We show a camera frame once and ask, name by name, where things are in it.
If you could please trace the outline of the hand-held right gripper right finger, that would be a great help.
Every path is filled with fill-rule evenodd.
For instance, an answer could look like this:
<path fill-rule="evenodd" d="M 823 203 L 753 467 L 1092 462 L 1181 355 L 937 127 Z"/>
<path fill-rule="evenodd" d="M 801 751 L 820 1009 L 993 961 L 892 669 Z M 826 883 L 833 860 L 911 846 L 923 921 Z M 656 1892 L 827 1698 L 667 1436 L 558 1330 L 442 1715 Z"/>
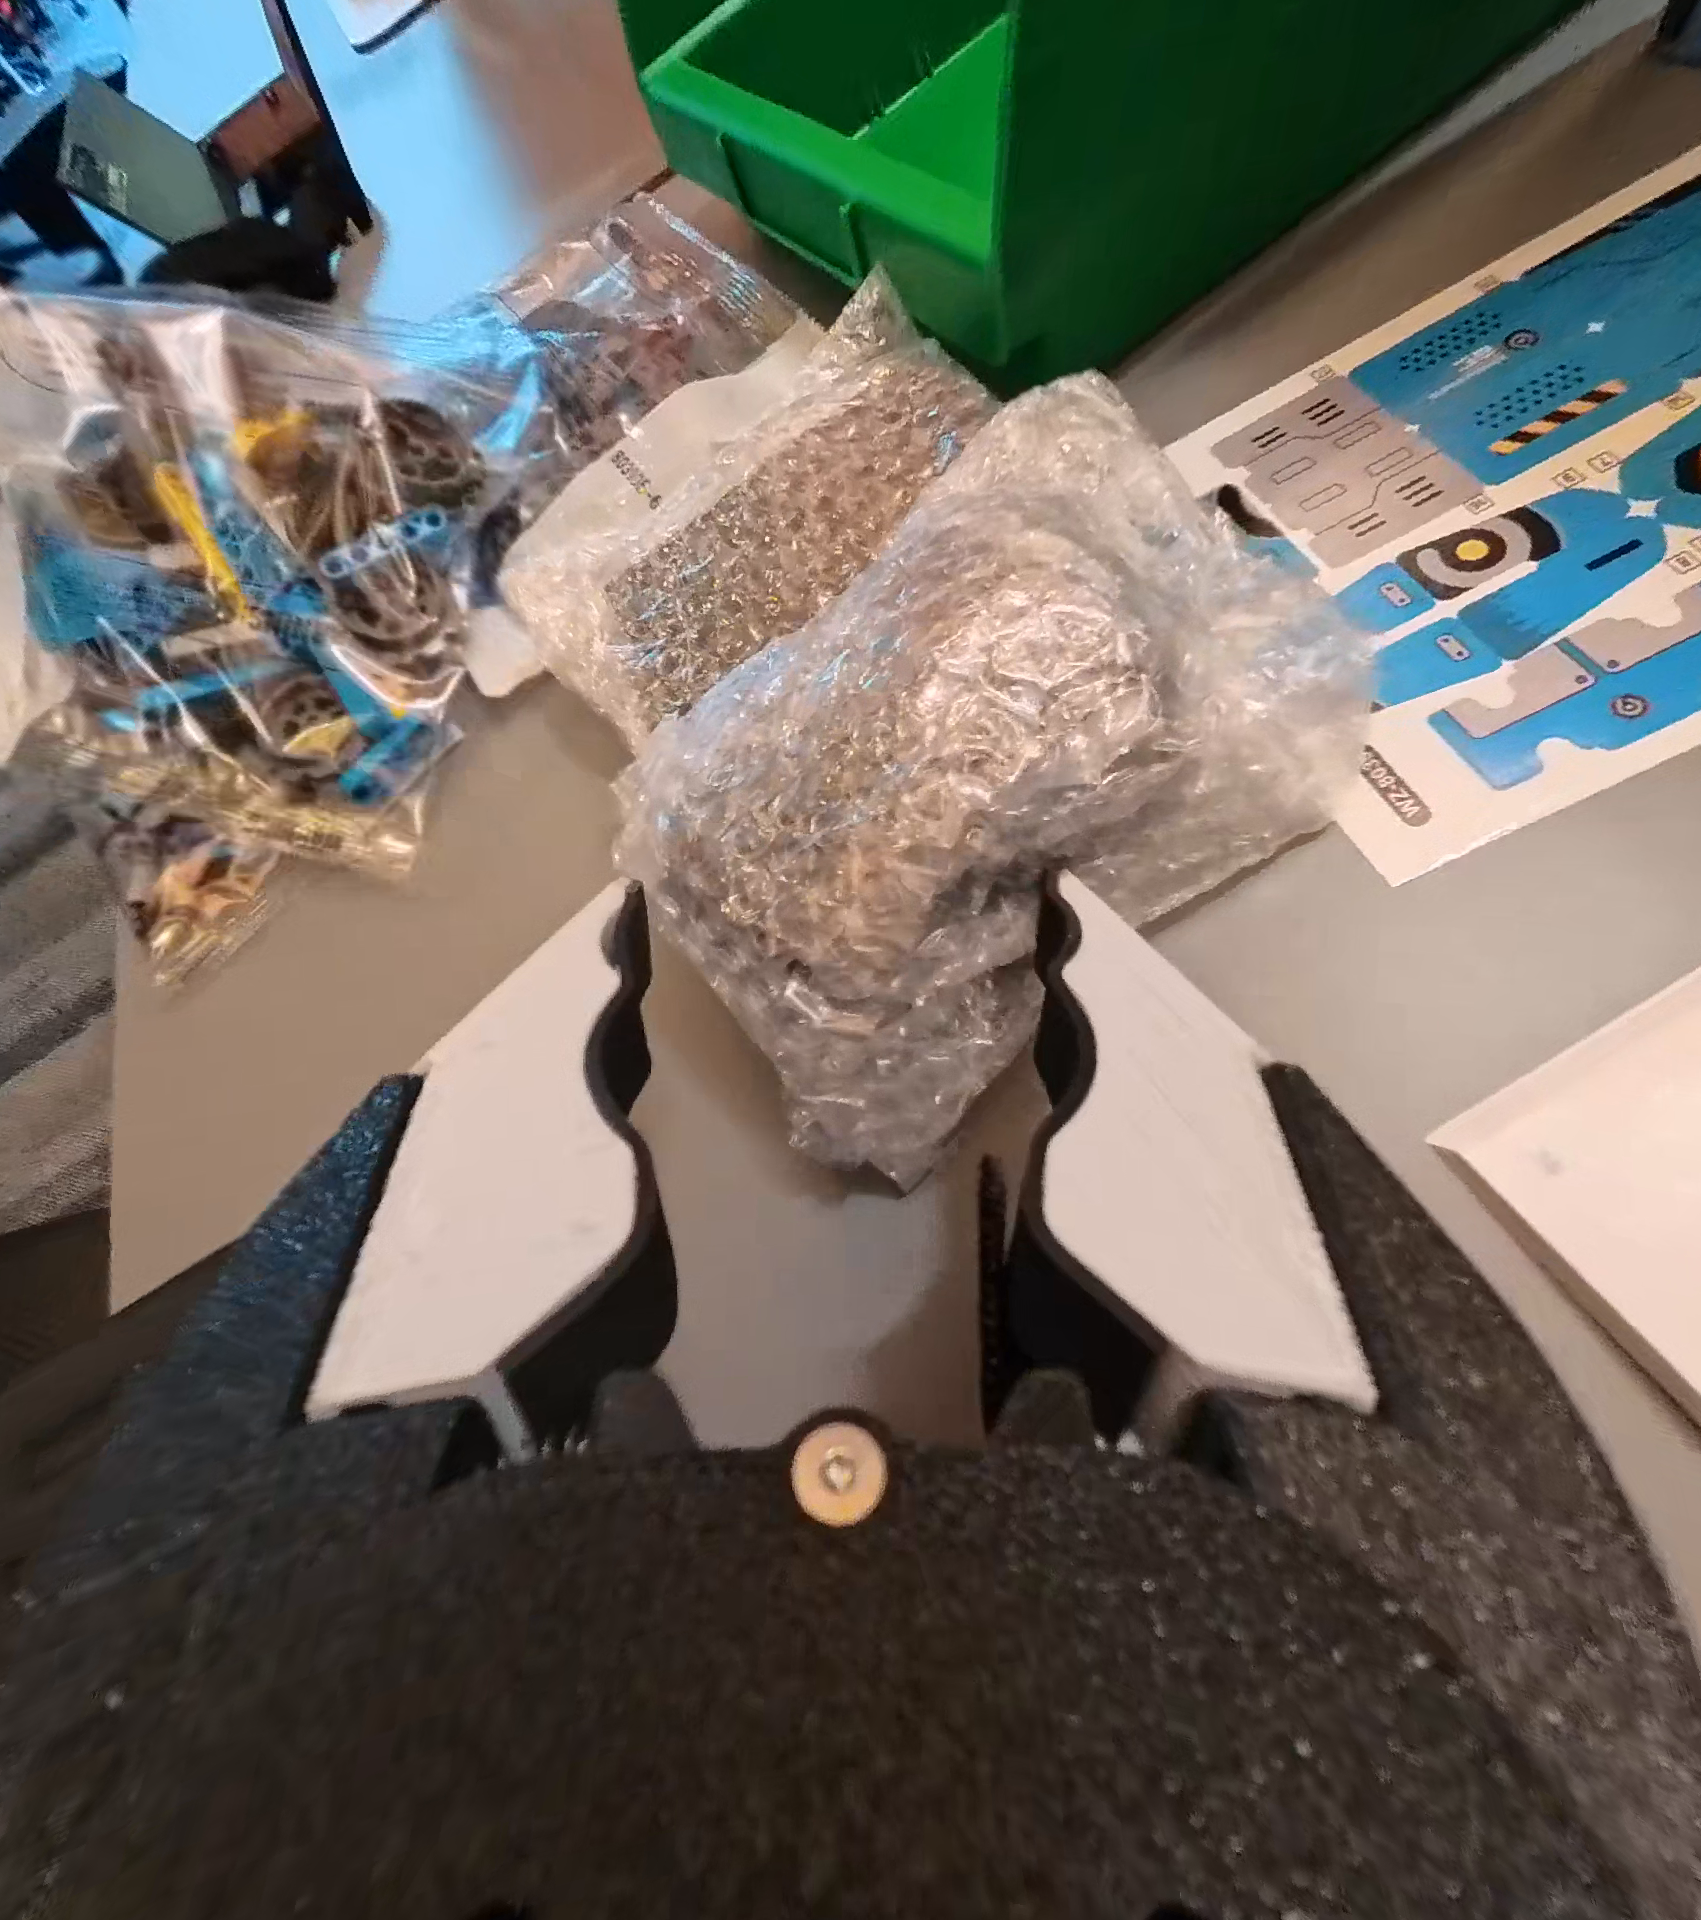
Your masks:
<path fill-rule="evenodd" d="M 1048 1113 L 1007 1244 L 1019 1373 L 1103 1442 L 1174 1442 L 1211 1393 L 1380 1404 L 1287 1145 L 1273 1056 L 1084 880 L 1044 880 L 1030 1060 Z"/>

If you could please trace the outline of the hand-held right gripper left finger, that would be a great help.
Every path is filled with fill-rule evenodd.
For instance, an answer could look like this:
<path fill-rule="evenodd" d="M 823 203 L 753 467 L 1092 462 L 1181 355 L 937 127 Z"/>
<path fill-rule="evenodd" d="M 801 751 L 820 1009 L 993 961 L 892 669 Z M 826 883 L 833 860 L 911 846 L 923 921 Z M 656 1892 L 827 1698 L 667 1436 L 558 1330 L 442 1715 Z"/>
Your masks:
<path fill-rule="evenodd" d="M 653 1159 L 650 935 L 613 880 L 406 1075 L 406 1120 L 306 1388 L 306 1418 L 475 1401 L 586 1427 L 667 1351 L 676 1279 Z"/>

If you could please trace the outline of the white instruction booklet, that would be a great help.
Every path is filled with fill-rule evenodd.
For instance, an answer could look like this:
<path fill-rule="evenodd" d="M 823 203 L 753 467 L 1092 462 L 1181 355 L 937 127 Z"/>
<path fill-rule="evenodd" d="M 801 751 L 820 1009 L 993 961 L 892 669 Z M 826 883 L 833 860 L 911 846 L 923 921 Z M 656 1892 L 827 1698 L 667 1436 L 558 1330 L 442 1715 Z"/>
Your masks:
<path fill-rule="evenodd" d="M 1701 1430 L 1701 969 L 1425 1141 Z"/>

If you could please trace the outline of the large bubble wrap packet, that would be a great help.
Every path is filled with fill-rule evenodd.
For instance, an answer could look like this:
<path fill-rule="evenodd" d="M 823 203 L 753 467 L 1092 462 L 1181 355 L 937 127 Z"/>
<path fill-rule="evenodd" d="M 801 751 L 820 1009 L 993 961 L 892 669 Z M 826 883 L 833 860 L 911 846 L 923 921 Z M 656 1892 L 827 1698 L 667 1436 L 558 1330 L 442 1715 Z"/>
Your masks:
<path fill-rule="evenodd" d="M 1373 650 L 1078 374 L 650 735 L 616 860 L 774 1067 L 793 1146 L 911 1191 L 1033 1034 L 1044 877 L 1144 928 L 1324 829 Z"/>

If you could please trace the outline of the grey desk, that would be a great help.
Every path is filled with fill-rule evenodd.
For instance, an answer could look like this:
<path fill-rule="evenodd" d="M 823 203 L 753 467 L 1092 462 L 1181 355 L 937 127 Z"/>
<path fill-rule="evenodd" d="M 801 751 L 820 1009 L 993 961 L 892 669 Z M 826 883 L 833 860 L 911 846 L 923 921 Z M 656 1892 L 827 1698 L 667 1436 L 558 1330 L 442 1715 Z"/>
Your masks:
<path fill-rule="evenodd" d="M 1701 68 L 1631 24 L 1287 245 L 1121 374 L 1170 439 L 1510 242 L 1701 144 Z M 384 1069 L 407 1067 L 611 877 L 616 738 L 568 691 L 482 703 L 417 875 L 316 875 L 236 961 L 167 995 L 117 973 L 110 1303 L 236 1241 Z M 1701 1436 L 1565 1303 L 1425 1135 L 1701 964 L 1701 746 L 1483 850 L 1386 883 L 1327 832 L 1181 910 L 1158 947 L 1333 1097 L 1535 1330 L 1701 1636 Z M 685 1287 L 668 1375 L 696 1430 L 763 1442 L 820 1404 L 914 1438 L 973 1427 L 977 1161 L 1019 1165 L 1012 1067 L 958 1159 L 897 1200 L 787 1145 L 770 1074 L 667 949 L 638 1105 Z"/>

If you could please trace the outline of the clear bag of blue parts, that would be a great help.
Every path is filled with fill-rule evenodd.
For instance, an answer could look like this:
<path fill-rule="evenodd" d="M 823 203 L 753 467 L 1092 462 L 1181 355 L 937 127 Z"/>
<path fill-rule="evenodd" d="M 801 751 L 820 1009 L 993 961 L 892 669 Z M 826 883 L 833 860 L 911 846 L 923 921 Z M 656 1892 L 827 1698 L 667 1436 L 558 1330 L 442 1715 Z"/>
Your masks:
<path fill-rule="evenodd" d="M 0 285 L 0 766 L 406 877 L 505 410 L 442 329 Z"/>

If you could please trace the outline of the flat bubble wrap packet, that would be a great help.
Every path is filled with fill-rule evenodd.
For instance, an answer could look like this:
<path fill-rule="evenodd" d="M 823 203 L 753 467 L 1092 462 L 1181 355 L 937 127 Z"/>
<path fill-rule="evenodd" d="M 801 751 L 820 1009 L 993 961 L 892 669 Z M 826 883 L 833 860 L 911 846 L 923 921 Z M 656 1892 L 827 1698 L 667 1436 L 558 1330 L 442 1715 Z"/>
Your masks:
<path fill-rule="evenodd" d="M 506 547 L 476 691 L 547 677 L 638 746 L 833 603 L 995 413 L 873 270 L 827 329 L 661 400 Z"/>

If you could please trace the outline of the blue sticker sheet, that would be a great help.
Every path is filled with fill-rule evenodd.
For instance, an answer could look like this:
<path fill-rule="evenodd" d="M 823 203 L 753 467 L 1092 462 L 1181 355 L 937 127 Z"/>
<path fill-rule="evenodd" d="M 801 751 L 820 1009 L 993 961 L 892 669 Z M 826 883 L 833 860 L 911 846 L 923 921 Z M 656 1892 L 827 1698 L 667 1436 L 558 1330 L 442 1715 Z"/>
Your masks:
<path fill-rule="evenodd" d="M 1701 146 L 1167 445 L 1368 640 L 1391 887 L 1701 746 Z"/>

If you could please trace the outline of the green plastic bin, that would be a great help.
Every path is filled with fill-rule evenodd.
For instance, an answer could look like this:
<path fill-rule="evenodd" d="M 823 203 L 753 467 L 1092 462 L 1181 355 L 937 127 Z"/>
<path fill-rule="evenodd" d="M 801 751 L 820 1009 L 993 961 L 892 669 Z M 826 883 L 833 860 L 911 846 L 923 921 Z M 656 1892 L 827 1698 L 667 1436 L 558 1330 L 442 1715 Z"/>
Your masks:
<path fill-rule="evenodd" d="M 620 4 L 671 170 L 1015 396 L 1108 370 L 1576 4 Z"/>

